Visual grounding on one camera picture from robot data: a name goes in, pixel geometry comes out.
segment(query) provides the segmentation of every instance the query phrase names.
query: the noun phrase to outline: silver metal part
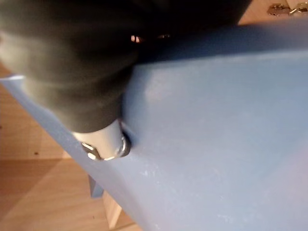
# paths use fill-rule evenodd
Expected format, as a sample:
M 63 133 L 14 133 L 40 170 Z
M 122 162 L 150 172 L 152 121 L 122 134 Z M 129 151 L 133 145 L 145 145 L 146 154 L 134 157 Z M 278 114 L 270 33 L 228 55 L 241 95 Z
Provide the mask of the silver metal part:
M 118 120 L 99 131 L 73 135 L 92 160 L 112 160 L 130 152 L 129 139 L 122 133 Z

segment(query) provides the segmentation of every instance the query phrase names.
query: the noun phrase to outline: metal latch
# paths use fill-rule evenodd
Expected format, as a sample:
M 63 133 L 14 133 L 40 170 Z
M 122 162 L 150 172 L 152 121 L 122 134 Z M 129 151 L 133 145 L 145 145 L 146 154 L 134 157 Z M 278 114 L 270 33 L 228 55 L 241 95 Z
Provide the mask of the metal latch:
M 281 3 L 275 3 L 269 6 L 268 14 L 274 15 L 274 16 L 280 16 L 280 15 L 293 15 L 295 13 L 308 13 L 308 2 L 302 2 L 297 4 L 297 6 L 294 9 L 290 9 L 290 7 L 285 6 Z

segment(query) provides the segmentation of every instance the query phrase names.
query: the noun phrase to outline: metal hinge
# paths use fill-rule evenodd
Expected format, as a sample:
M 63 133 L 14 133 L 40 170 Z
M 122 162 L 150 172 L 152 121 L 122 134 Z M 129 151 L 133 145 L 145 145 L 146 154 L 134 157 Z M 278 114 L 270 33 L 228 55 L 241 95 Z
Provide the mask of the metal hinge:
M 275 3 L 275 4 L 270 5 L 267 13 L 270 15 L 274 15 L 274 16 L 280 16 L 280 15 L 291 16 L 295 13 L 301 13 L 301 14 L 308 15 L 308 2 L 299 3 L 294 9 L 291 9 L 290 7 L 285 6 L 281 3 Z

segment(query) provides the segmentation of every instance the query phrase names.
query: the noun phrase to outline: blue painted surface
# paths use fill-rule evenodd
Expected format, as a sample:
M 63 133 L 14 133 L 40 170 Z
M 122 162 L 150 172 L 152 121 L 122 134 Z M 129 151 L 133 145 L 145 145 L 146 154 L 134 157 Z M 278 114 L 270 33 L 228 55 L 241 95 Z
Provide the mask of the blue painted surface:
M 135 67 L 124 99 L 133 148 L 109 162 L 89 160 L 20 80 L 3 83 L 145 231 L 306 231 L 308 24 L 212 36 Z

